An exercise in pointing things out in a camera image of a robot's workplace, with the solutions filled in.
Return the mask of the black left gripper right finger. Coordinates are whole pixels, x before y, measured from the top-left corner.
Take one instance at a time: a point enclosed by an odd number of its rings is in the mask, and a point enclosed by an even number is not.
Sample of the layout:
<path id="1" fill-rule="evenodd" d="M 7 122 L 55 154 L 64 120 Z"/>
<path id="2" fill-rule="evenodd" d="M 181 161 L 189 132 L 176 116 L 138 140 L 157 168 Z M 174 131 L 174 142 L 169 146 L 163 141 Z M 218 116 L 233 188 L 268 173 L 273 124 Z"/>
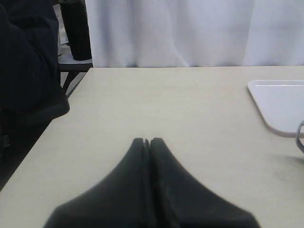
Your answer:
<path id="1" fill-rule="evenodd" d="M 161 138 L 150 144 L 150 180 L 159 228 L 258 228 L 248 211 L 196 180 Z"/>

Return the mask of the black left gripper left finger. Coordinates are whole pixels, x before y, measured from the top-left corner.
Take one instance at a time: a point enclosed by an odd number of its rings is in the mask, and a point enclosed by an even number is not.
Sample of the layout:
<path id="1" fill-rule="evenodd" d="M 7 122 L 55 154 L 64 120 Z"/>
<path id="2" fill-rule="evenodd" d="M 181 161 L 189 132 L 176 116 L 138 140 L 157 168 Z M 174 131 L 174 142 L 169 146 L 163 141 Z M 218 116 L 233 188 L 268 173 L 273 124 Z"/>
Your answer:
<path id="1" fill-rule="evenodd" d="M 93 188 L 58 206 L 46 228 L 150 228 L 149 142 L 133 140 L 119 164 Z"/>

